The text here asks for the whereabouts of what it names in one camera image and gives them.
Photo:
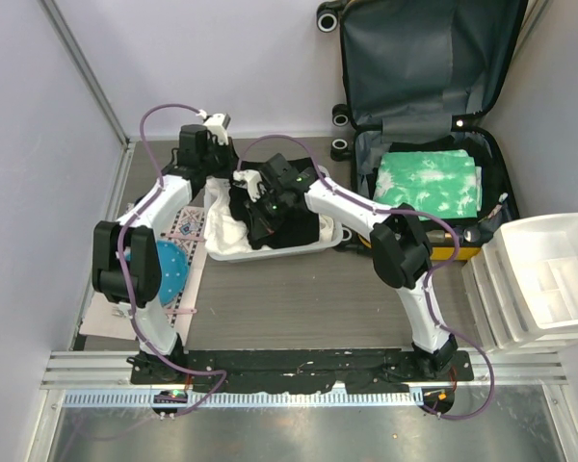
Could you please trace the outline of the black garment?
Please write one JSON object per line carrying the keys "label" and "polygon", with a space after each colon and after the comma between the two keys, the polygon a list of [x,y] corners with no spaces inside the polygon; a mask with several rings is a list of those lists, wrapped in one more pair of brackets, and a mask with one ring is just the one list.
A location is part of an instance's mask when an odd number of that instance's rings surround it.
{"label": "black garment", "polygon": [[229,211],[233,219],[247,227],[247,240],[250,247],[259,250],[265,246],[272,249],[313,244],[320,239],[319,216],[309,211],[303,194],[318,179],[311,160],[302,158],[288,161],[277,153],[265,163],[244,162],[236,170],[256,169],[262,182],[259,185],[264,193],[292,192],[297,195],[297,203],[290,211],[280,228],[271,236],[253,236],[250,232],[251,221],[248,212],[250,198],[248,193],[238,188],[230,180]]}
{"label": "black garment", "polygon": [[406,143],[392,142],[389,145],[372,144],[360,154],[357,161],[359,167],[377,167],[383,154],[387,152],[435,152],[448,150],[464,150],[467,155],[474,159],[475,164],[479,167],[492,165],[493,160],[490,151],[484,145],[471,139],[455,139],[453,136],[447,136],[439,140],[426,143]]}

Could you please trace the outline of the green white tie-dye shirt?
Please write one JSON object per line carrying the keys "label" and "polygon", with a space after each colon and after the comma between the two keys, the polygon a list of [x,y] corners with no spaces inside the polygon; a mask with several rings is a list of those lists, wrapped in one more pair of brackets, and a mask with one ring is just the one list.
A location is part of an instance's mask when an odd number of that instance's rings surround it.
{"label": "green white tie-dye shirt", "polygon": [[463,150],[388,152],[381,157],[373,199],[443,219],[476,218],[482,169]]}

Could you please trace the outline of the yellow cartoon hard-shell suitcase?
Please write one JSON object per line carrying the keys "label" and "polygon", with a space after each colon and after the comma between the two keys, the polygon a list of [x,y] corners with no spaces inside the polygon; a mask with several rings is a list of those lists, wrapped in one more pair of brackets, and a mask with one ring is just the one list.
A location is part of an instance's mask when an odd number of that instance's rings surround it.
{"label": "yellow cartoon hard-shell suitcase", "polygon": [[[475,256],[503,223],[518,218],[510,176],[496,139],[479,126],[504,85],[527,10],[523,1],[324,1],[316,25],[340,39],[345,99],[331,111],[353,129],[330,155],[348,161],[351,187],[372,197],[377,167],[359,167],[372,144],[426,143],[453,136],[490,151],[480,167],[482,204],[476,218],[454,219],[460,244],[435,246],[433,256]],[[499,196],[500,213],[481,222]]]}

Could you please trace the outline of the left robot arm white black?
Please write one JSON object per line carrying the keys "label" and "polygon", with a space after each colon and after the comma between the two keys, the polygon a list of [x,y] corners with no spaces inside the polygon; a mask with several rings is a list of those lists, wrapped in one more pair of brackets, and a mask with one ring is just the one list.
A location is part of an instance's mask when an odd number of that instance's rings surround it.
{"label": "left robot arm white black", "polygon": [[126,309],[140,343],[136,358],[167,384],[184,374],[207,373],[186,369],[182,341],[160,302],[157,238],[209,177],[230,172],[235,150],[225,122],[224,115],[213,115],[201,124],[182,126],[177,151],[157,169],[151,190],[130,212],[116,221],[100,221],[93,230],[93,289]]}

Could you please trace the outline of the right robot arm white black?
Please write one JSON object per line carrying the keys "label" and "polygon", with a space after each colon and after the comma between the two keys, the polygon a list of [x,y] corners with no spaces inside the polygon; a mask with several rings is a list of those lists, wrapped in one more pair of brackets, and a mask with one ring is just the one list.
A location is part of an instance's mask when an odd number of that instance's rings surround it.
{"label": "right robot arm white black", "polygon": [[255,239],[272,236],[298,210],[332,218],[366,238],[377,277],[396,291],[407,313],[417,371],[429,380],[449,371],[458,343],[442,320],[431,284],[433,248],[417,212],[408,205],[384,209],[316,167],[297,170],[281,154],[233,179],[248,192]]}

